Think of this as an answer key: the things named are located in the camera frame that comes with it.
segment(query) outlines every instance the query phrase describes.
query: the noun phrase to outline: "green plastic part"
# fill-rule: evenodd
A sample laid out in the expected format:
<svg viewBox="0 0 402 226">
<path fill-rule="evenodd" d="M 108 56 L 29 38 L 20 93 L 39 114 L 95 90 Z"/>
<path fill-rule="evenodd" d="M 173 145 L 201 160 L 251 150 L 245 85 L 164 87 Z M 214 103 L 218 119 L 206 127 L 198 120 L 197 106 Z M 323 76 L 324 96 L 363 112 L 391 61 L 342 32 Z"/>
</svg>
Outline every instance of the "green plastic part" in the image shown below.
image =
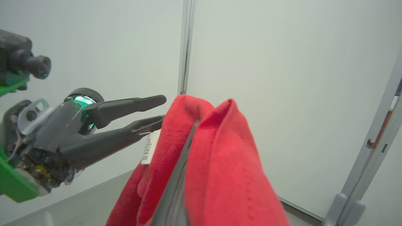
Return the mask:
<svg viewBox="0 0 402 226">
<path fill-rule="evenodd" d="M 16 92 L 17 88 L 25 85 L 29 81 L 29 78 L 15 83 L 12 86 L 0 86 L 0 97 L 6 95 L 9 92 Z"/>
<path fill-rule="evenodd" d="M 36 198 L 38 190 L 8 164 L 1 145 L 0 153 L 0 192 L 16 202 Z"/>
<path fill-rule="evenodd" d="M 87 104 L 87 103 L 82 102 L 82 101 L 73 100 L 73 102 L 74 102 L 74 103 L 76 103 L 76 104 L 77 104 L 77 106 L 82 107 L 83 109 L 85 109 L 85 108 L 88 106 L 88 104 Z"/>
</svg>

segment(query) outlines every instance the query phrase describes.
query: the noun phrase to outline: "white label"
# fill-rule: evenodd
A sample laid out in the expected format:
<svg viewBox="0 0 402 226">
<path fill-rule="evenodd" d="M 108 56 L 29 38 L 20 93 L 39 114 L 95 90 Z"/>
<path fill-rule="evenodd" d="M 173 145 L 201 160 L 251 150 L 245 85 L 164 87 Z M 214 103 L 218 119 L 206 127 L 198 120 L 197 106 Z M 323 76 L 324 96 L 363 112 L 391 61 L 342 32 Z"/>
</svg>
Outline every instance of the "white label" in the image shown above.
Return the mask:
<svg viewBox="0 0 402 226">
<path fill-rule="evenodd" d="M 156 144 L 158 143 L 159 135 L 160 129 L 153 131 L 151 134 L 146 136 L 146 145 L 144 155 L 142 156 L 141 165 L 151 164 L 152 157 L 155 153 Z"/>
</svg>

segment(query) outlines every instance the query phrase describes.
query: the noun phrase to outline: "white wall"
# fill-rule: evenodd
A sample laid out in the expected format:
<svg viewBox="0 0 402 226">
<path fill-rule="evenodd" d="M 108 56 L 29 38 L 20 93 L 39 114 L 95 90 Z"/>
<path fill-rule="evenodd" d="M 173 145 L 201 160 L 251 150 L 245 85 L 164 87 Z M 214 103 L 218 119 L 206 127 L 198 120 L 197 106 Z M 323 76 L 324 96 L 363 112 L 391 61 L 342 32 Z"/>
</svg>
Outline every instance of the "white wall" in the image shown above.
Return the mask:
<svg viewBox="0 0 402 226">
<path fill-rule="evenodd" d="M 395 64 L 401 12 L 397 0 L 198 1 L 187 93 L 234 98 L 277 195 L 324 218 Z"/>
<path fill-rule="evenodd" d="M 0 0 L 0 29 L 29 37 L 33 53 L 52 60 L 48 79 L 32 78 L 27 91 L 1 97 L 0 110 L 43 97 L 57 106 L 74 89 L 88 87 L 105 100 L 168 99 L 100 131 L 165 114 L 177 94 L 182 10 L 182 0 Z M 134 169 L 143 148 L 141 141 L 96 163 L 50 195 L 20 204 L 1 196 L 0 225 Z"/>
<path fill-rule="evenodd" d="M 358 226 L 397 226 L 402 218 L 402 127 L 362 201 L 366 209 Z"/>
</svg>

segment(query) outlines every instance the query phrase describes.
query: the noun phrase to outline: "red fabric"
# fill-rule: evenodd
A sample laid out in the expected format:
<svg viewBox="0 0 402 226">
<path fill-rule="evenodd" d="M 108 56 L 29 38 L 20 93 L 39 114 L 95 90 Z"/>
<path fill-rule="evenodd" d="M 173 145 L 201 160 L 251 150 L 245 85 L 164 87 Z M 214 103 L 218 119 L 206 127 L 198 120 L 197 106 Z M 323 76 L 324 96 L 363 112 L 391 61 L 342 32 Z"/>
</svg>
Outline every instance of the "red fabric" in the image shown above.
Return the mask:
<svg viewBox="0 0 402 226">
<path fill-rule="evenodd" d="M 164 119 L 149 166 L 138 165 L 121 193 L 107 226 L 149 225 L 195 121 L 185 181 L 191 226 L 288 226 L 269 184 L 244 116 L 234 100 L 214 108 L 178 96 Z"/>
</svg>

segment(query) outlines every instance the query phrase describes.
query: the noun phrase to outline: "metal pole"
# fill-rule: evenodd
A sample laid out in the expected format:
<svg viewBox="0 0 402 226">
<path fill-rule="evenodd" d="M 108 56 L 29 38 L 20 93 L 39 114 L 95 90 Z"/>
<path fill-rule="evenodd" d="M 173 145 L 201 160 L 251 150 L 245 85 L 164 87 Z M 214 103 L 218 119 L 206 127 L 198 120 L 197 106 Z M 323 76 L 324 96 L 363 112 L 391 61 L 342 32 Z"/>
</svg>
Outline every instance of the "metal pole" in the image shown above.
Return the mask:
<svg viewBox="0 0 402 226">
<path fill-rule="evenodd" d="M 369 187 L 371 181 L 373 180 L 375 174 L 377 173 L 401 125 L 402 125 L 402 98 L 399 97 L 398 101 L 396 102 L 395 108 L 392 111 L 388 126 L 384 130 L 384 134 L 380 138 L 380 141 L 376 146 L 376 148 L 374 149 L 370 160 L 367 162 L 367 165 L 364 168 L 364 171 L 361 174 L 361 177 L 357 182 L 355 189 L 351 193 L 348 201 L 345 204 L 345 207 L 342 210 L 342 213 L 338 220 L 338 224 L 340 226 L 354 225 L 359 220 L 359 219 L 353 219 L 353 220 L 350 219 L 355 218 L 355 216 L 351 216 L 350 214 L 351 209 L 353 208 L 353 205 L 355 203 L 361 202 L 364 193 L 367 191 L 367 188 Z"/>
<path fill-rule="evenodd" d="M 339 194 L 335 195 L 334 202 L 332 203 L 325 217 L 325 226 L 335 226 L 337 222 L 343 222 L 345 216 L 349 214 L 349 211 L 352 209 L 352 205 L 359 206 L 361 207 L 359 210 L 362 210 L 363 205 L 361 203 L 358 203 L 356 200 L 351 201 L 351 195 L 352 193 L 356 192 L 356 189 L 358 190 L 357 184 L 362 179 L 363 172 L 366 170 L 369 161 L 372 161 L 372 158 L 376 158 L 375 150 L 379 149 L 379 145 L 381 144 L 379 143 L 376 149 L 371 149 L 370 146 L 367 146 L 367 143 L 368 141 L 374 142 L 377 139 L 377 135 L 380 132 L 385 117 L 387 116 L 388 110 L 395 96 L 395 92 L 398 88 L 401 78 L 402 48 L 399 50 L 399 54 L 394 64 L 390 79 L 384 91 L 384 95 L 381 99 L 377 113 L 374 116 L 373 122 L 371 123 L 367 136 L 363 141 L 359 155 L 356 158 L 356 161 L 352 167 L 351 172 L 349 173 L 349 176 L 345 182 L 345 185 L 342 188 L 342 191 Z"/>
<path fill-rule="evenodd" d="M 195 0 L 184 0 L 181 24 L 180 62 L 177 95 L 186 94 L 189 76 L 191 40 L 194 28 Z"/>
</svg>

